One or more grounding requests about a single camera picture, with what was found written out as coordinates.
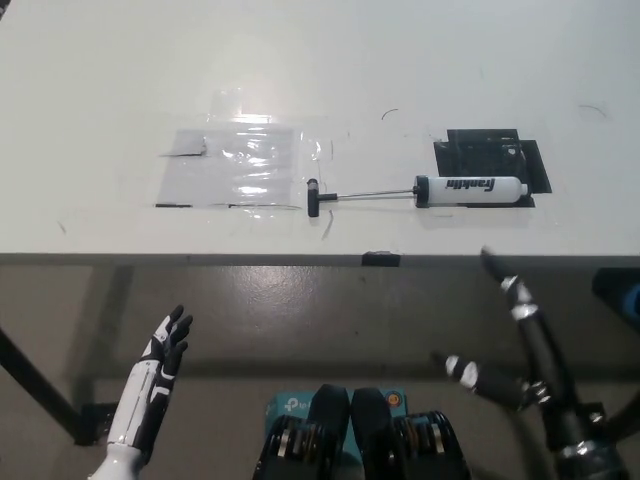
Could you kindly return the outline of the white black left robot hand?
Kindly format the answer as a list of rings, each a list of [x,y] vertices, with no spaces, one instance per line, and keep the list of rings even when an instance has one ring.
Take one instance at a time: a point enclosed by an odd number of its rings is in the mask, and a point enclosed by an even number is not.
[[[188,348],[193,317],[178,305],[156,328],[132,367],[116,409],[108,441],[150,458]]]

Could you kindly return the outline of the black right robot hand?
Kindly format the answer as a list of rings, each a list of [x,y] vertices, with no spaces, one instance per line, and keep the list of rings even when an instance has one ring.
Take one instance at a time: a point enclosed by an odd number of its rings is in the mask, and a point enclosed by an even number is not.
[[[528,377],[517,380],[495,367],[458,354],[434,351],[431,357],[447,377],[472,394],[517,412],[539,408],[548,448],[569,455],[609,442],[604,426],[591,419],[579,399],[574,377],[556,342],[545,314],[524,280],[489,248],[480,253],[486,272],[499,284],[509,315],[520,335]]]

